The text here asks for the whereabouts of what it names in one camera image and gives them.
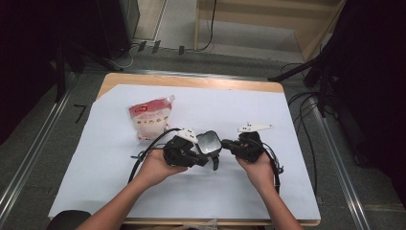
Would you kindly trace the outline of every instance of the black object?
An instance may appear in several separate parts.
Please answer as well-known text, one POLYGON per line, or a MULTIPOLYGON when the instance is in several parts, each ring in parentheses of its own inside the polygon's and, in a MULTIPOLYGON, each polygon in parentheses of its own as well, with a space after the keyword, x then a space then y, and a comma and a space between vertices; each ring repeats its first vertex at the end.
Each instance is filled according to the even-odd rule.
POLYGON ((218 155, 221 152, 221 143, 220 139, 217 136, 217 133, 210 130, 205 133, 199 134, 196 136, 198 144, 196 145, 197 150, 205 155, 210 156, 213 160, 213 170, 218 169, 219 159, 218 155))
MULTIPOLYGON (((155 144, 161 140, 164 136, 172 131, 179 131, 180 128, 172 128, 166 130, 161 135, 159 135, 148 147, 146 150, 141 151, 138 155, 137 162, 135 162, 134 167, 132 168, 131 174, 128 178, 128 183, 131 182, 132 178, 137 172, 138 167, 140 166, 141 162, 144 161, 147 154, 152 150, 156 149, 154 146, 155 144)), ((163 147, 164 150, 164 158, 168 165, 171 166, 183 166, 183 167, 192 167, 193 165, 205 166, 209 160, 203 154, 196 154, 194 151, 191 150, 193 147, 193 143, 183 139, 179 136, 174 136, 171 140, 169 140, 165 146, 163 147)))
POLYGON ((46 230, 74 230, 90 218, 84 211, 67 210, 58 213, 48 224, 46 230))
POLYGON ((319 79, 322 79, 317 108, 321 115, 325 117, 327 82, 332 76, 331 72, 329 71, 329 66, 334 61, 334 49, 343 44, 342 38, 348 32, 349 26, 358 12, 359 8, 350 8, 346 17, 340 17, 334 34, 317 57, 277 77, 268 78, 268 80, 283 81, 310 68, 309 72, 304 78, 304 85, 307 87, 312 87, 319 79))
POLYGON ((131 47, 140 11, 137 0, 71 0, 60 15, 69 40, 111 59, 131 47))
POLYGON ((193 143, 179 136, 174 136, 164 146, 164 158, 168 165, 192 167, 205 166, 209 160, 203 154, 192 151, 193 143))
POLYGON ((388 175, 406 206, 406 31, 399 29, 406 2, 349 0, 340 21, 353 9, 358 14, 329 63, 338 121, 360 166, 388 175))
POLYGON ((263 153, 262 145, 253 145, 253 143, 262 143, 257 132, 242 132, 238 136, 238 141, 222 140, 222 147, 230 150, 231 154, 254 163, 263 153))
POLYGON ((275 189, 279 192, 281 186, 279 174, 283 173, 283 167, 280 167, 275 152, 267 146, 271 150, 271 153, 268 152, 263 145, 264 144, 260 140, 259 134, 256 131, 240 133, 237 141, 227 139, 221 141, 221 146, 224 149, 229 150, 231 154, 251 163, 257 162, 258 158, 266 153, 271 161, 272 171, 274 172, 275 189))

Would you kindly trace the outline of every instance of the white sheet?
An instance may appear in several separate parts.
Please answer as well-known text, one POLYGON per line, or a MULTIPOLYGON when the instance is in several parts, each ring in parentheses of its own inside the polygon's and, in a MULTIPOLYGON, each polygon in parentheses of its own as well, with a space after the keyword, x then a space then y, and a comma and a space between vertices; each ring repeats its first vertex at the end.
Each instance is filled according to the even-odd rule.
MULTIPOLYGON (((126 184, 135 160, 148 143, 136 140, 127 108, 169 95, 176 100, 171 127, 214 130, 220 139, 238 136, 247 122, 272 125, 259 132, 277 154, 281 196, 296 219, 320 219, 305 162, 283 93, 188 87, 117 85, 92 107, 78 148, 49 216, 63 210, 95 213, 126 184)), ((224 149, 219 168, 194 166, 146 191, 128 215, 148 219, 269 219, 260 196, 234 156, 224 149)))

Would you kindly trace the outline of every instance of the black stand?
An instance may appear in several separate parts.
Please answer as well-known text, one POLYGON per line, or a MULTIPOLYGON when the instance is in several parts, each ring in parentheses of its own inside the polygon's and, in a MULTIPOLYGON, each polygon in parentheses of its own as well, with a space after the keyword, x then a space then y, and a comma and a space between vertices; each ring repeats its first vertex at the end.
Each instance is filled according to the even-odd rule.
POLYGON ((312 87, 316 82, 321 79, 320 86, 320 96, 318 100, 317 108, 319 112, 325 117, 325 105, 326 105, 326 93, 327 93, 327 84, 328 79, 331 77, 328 65, 332 61, 333 52, 337 50, 337 47, 340 47, 342 43, 342 38, 345 33, 348 33, 348 27, 351 20, 354 18, 358 12, 357 8, 347 10, 347 15, 339 18, 337 26, 335 28, 334 34, 326 44, 322 52, 315 57, 314 59, 299 65, 298 67, 293 68, 292 70, 287 71, 277 77, 268 78, 269 81, 279 82, 286 80, 293 75, 303 72, 304 70, 311 68, 307 75, 304 78, 304 85, 306 87, 312 87))
POLYGON ((107 70, 113 72, 123 71, 123 68, 116 69, 115 66, 113 66, 103 58, 90 52, 76 42, 65 39, 65 37, 62 35, 56 47, 56 103, 60 101, 66 91, 65 60, 68 62, 69 66, 74 72, 82 73, 84 70, 84 62, 79 54, 83 54, 92 58, 94 61, 104 66, 107 70))

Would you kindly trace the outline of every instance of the plastic bag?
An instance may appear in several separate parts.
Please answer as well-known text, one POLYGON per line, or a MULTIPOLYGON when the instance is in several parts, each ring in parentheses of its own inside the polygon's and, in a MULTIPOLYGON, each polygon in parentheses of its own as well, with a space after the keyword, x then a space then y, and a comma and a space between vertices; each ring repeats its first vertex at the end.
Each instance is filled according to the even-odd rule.
POLYGON ((154 140, 167 128, 175 96, 131 106, 128 111, 139 140, 154 140))

